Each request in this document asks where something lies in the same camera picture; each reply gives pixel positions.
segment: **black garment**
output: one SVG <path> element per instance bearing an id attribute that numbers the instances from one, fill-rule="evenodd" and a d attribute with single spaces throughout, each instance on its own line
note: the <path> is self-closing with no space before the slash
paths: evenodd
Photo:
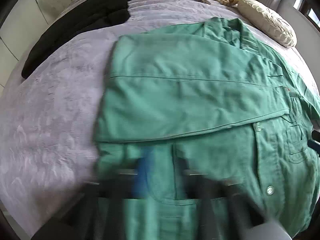
<path id="1" fill-rule="evenodd" d="M 31 49 L 22 70 L 28 78 L 54 51 L 80 33 L 126 22 L 130 0 L 87 0 L 54 22 Z"/>

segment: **button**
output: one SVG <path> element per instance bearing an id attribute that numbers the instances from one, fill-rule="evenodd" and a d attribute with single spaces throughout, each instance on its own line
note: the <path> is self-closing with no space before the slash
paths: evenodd
<path id="1" fill-rule="evenodd" d="M 270 196 L 274 193 L 275 189 L 272 186 L 267 187 L 267 194 Z"/>
<path id="2" fill-rule="evenodd" d="M 262 130 L 262 127 L 259 122 L 256 123 L 256 128 L 257 128 L 258 132 L 260 132 Z"/>

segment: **gray wall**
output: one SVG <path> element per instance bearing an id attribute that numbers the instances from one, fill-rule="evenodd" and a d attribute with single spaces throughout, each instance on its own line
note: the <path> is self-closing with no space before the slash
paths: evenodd
<path id="1" fill-rule="evenodd" d="M 277 12 L 293 27 L 297 50 L 307 63 L 320 89 L 320 32 L 293 5 L 296 0 L 281 0 Z"/>

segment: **bed sheet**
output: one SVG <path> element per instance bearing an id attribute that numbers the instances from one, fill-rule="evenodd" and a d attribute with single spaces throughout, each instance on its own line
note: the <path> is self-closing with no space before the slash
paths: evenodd
<path id="1" fill-rule="evenodd" d="M 84 0 L 73 0 L 63 13 Z M 24 53 L 0 98 L 0 199 L 32 236 L 86 180 L 98 158 L 92 141 L 105 88 L 109 55 L 119 36 L 211 17 L 240 18 L 261 41 L 277 50 L 316 94 L 318 89 L 295 48 L 284 48 L 236 8 L 196 0 L 132 0 L 122 25 L 82 33 L 64 44 L 27 79 Z"/>

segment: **white cable knit fabric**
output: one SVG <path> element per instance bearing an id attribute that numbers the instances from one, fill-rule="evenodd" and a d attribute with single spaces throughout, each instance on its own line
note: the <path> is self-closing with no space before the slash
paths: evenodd
<path id="1" fill-rule="evenodd" d="M 256 0 L 240 0 L 238 10 L 257 28 L 282 46 L 296 46 L 297 37 L 294 29 L 274 10 Z"/>

